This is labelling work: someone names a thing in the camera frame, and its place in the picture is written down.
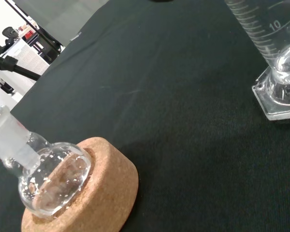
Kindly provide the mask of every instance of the black tablecloth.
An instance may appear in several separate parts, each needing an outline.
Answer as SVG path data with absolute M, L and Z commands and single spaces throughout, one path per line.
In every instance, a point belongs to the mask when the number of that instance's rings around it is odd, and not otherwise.
M 266 63 L 223 1 L 110 0 L 12 111 L 50 142 L 106 138 L 137 167 L 123 232 L 290 232 L 290 120 L 251 86 Z M 18 231 L 0 164 L 0 231 Z

